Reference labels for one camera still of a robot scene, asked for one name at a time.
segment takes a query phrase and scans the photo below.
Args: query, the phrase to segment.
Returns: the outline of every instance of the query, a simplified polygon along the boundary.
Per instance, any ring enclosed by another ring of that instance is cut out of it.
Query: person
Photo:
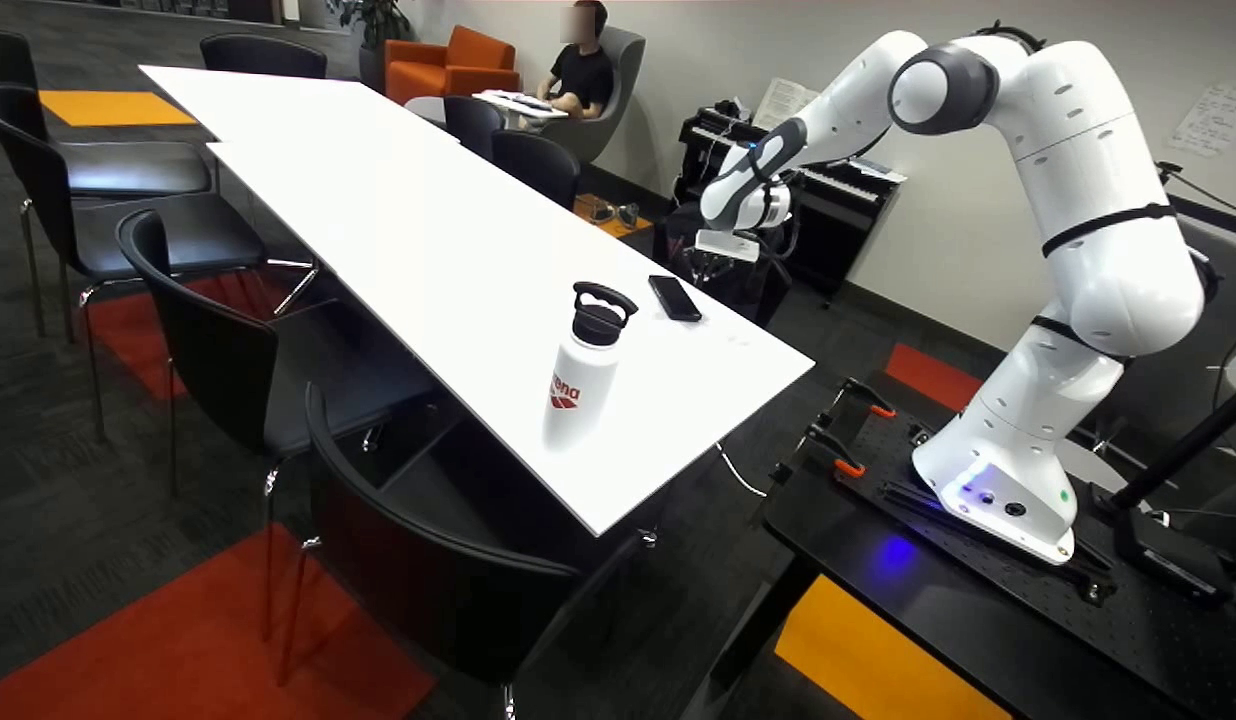
[[[613,60],[598,43],[606,10],[598,0],[573,3],[573,43],[549,70],[540,96],[567,118],[598,118],[613,100]]]

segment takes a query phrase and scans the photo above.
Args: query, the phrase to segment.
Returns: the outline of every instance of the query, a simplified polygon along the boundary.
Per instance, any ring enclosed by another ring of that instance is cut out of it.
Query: wall
[[[398,3],[430,42],[457,22],[512,37],[528,87],[567,43],[567,0]],[[1236,143],[1224,157],[1200,157],[1171,142],[1207,83],[1236,87],[1236,0],[606,0],[606,10],[613,25],[648,37],[648,55],[635,108],[598,168],[662,196],[680,168],[677,131],[701,106],[739,96],[750,108],[768,75],[818,87],[887,30],[949,42],[1003,22],[1049,42],[1101,43],[1132,93],[1152,151],[1236,201]],[[1007,348],[1043,303],[1049,280],[1000,137],[991,127],[945,142],[892,131],[870,160],[898,168],[907,183],[852,280]]]

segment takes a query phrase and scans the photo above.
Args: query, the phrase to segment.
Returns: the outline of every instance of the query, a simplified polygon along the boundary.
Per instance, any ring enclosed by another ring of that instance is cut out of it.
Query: water bottle
[[[620,362],[615,342],[630,314],[639,314],[627,297],[592,280],[573,286],[573,293],[573,333],[549,386],[542,439],[551,448],[573,448],[598,421]]]

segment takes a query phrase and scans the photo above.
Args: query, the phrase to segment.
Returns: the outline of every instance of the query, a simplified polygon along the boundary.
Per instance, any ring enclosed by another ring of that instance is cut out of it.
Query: robotic arm
[[[1043,49],[1011,30],[950,43],[887,34],[770,137],[723,157],[701,196],[704,223],[782,223],[782,168],[844,166],[892,124],[914,137],[991,124],[1053,276],[1033,329],[972,403],[912,451],[912,467],[964,525],[1064,565],[1076,551],[1076,493],[1055,443],[1117,390],[1125,362],[1171,348],[1204,309],[1139,121],[1092,43]]]

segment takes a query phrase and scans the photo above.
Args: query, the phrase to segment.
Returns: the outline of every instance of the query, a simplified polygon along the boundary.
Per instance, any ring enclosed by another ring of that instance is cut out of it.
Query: desk
[[[335,87],[343,106],[323,108],[323,81],[247,81],[252,93],[216,96],[203,75],[150,73],[220,137],[211,151],[594,537],[810,368],[701,293],[704,324],[662,320],[652,262],[360,83]],[[299,114],[313,137],[285,143],[257,131],[267,108]],[[556,451],[542,410],[573,280],[613,286],[639,314],[598,429]]]
[[[1104,607],[1019,565],[1019,580],[1055,586],[1043,606],[1024,606],[1000,577],[972,574],[949,544],[928,544],[863,499],[898,481],[902,464],[902,448],[870,456],[863,484],[794,464],[768,495],[761,519],[791,559],[718,651],[693,715],[706,715],[739,680],[816,574],[1019,715],[1236,715],[1231,616],[1157,589],[1109,557],[1120,591]]]
[[[45,108],[69,127],[193,127],[185,118],[154,93],[41,93]]]

